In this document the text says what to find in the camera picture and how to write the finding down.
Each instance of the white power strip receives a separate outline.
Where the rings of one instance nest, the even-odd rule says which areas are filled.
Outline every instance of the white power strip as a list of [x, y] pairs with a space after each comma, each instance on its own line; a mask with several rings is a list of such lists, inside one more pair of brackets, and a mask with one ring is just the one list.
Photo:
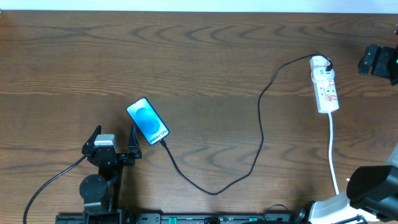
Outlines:
[[311, 79], [315, 89], [315, 98], [319, 113], [331, 113], [339, 108], [335, 81], [335, 71], [326, 71], [330, 63], [322, 56], [310, 60]]

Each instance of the charger plug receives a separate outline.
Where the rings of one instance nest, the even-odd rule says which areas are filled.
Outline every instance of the charger plug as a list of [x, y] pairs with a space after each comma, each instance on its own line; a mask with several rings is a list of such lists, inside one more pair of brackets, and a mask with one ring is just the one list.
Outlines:
[[317, 99], [319, 113], [330, 113], [339, 108], [335, 86], [335, 71], [327, 71], [330, 62], [322, 56], [314, 56], [310, 60], [311, 79]]

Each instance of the white background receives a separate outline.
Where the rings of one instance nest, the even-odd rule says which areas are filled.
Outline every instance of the white background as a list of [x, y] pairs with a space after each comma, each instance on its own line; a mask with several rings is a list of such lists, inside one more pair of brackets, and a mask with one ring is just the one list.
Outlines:
[[398, 0], [1, 0], [0, 8], [3, 10], [398, 13]]

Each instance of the wooden table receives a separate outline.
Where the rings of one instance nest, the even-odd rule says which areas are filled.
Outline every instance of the wooden table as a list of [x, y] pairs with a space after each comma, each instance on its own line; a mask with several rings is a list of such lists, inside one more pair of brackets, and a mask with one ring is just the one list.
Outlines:
[[[283, 63], [333, 61], [340, 190], [359, 166], [382, 165], [398, 142], [398, 87], [358, 74], [369, 44], [394, 47], [398, 15], [6, 11], [0, 18], [0, 220], [81, 156], [96, 125], [125, 147], [126, 108], [146, 96], [170, 128], [181, 170], [217, 191], [250, 169], [260, 143], [257, 98]], [[177, 212], [298, 210], [333, 196], [328, 117], [317, 112], [308, 60], [284, 68], [261, 101], [265, 141], [252, 176], [219, 196], [186, 183], [160, 144], [124, 170], [121, 205]], [[29, 223], [78, 213], [89, 162], [50, 184]]]

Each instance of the smartphone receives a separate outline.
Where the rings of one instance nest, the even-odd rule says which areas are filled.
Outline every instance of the smartphone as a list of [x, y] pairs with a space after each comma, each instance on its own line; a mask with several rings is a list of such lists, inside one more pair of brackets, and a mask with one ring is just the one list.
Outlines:
[[150, 145], [169, 135], [169, 129], [147, 98], [143, 97], [133, 103], [127, 108], [127, 113], [129, 113]]

